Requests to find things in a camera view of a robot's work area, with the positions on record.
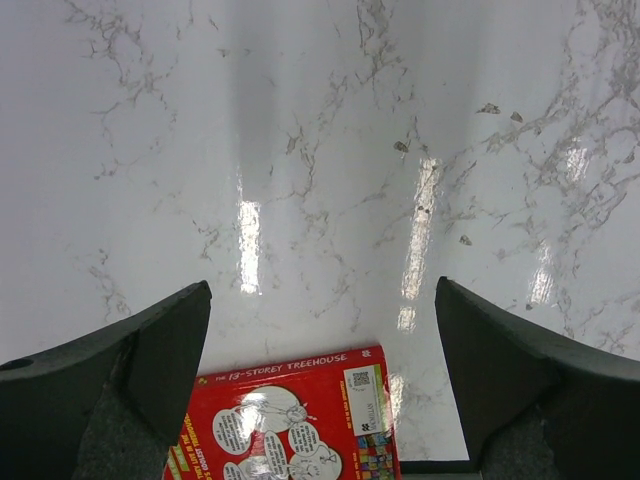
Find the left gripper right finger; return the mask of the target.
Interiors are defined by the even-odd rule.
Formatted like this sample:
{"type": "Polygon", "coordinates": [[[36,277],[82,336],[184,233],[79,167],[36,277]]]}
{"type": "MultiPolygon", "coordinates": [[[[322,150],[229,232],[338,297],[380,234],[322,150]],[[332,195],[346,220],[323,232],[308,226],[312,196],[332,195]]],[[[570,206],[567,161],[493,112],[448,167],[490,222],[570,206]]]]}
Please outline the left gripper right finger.
{"type": "Polygon", "coordinates": [[[486,479],[636,479],[639,363],[442,277],[436,317],[472,469],[486,479]]]}

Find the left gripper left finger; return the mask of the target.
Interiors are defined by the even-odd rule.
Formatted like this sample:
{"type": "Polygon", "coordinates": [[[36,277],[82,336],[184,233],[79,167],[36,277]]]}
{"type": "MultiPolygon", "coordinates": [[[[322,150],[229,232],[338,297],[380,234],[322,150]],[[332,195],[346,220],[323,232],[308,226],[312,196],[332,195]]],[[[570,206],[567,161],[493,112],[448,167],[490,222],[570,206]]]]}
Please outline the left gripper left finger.
{"type": "Polygon", "coordinates": [[[211,291],[151,307],[1,366],[4,479],[160,479],[207,335],[211,291]]]}

